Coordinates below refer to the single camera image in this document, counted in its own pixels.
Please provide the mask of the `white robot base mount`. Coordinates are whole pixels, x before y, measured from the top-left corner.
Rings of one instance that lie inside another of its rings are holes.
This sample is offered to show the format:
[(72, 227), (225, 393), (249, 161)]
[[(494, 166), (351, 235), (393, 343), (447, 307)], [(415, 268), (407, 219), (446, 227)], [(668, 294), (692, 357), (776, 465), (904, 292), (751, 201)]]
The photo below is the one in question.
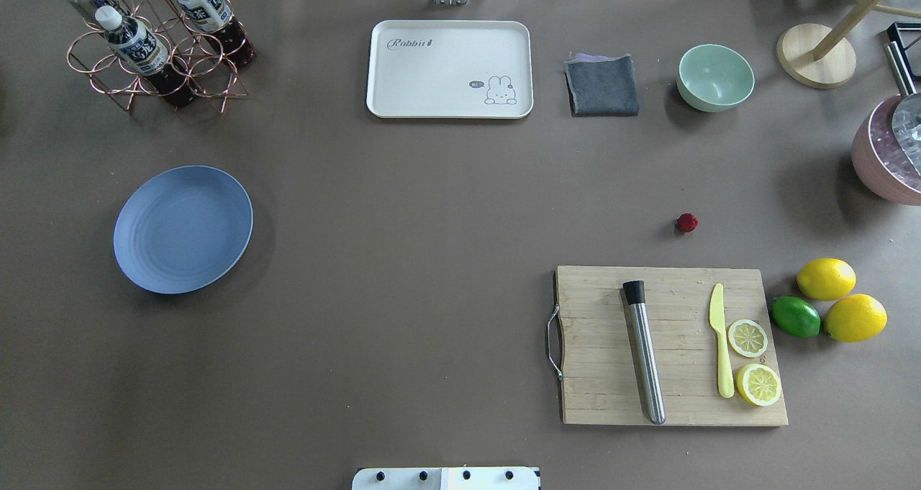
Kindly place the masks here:
[(366, 468), (352, 489), (540, 489), (540, 469), (527, 466)]

